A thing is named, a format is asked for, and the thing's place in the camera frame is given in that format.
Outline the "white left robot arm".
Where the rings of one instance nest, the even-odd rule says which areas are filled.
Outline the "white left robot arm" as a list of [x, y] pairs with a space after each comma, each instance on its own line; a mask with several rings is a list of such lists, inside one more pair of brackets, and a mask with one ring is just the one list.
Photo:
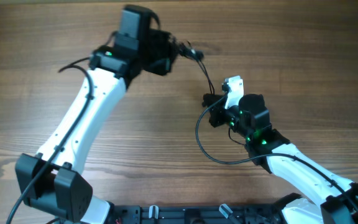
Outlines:
[[114, 204], [97, 198], [82, 173], [96, 135], [133, 79], [172, 69], [178, 47], [169, 32], [152, 28], [158, 20], [149, 8], [124, 7], [119, 29], [87, 58], [84, 82], [58, 128], [34, 156], [18, 158], [18, 204], [63, 223], [114, 222]]

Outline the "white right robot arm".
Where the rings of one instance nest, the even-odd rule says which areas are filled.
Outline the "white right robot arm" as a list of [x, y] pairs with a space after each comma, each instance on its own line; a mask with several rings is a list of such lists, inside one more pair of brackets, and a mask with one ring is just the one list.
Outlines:
[[247, 159], [299, 190], [273, 206], [280, 223], [358, 223], [358, 182], [325, 169], [272, 128], [262, 95], [244, 95], [232, 106], [227, 95], [205, 94], [213, 127], [223, 124], [244, 138]]

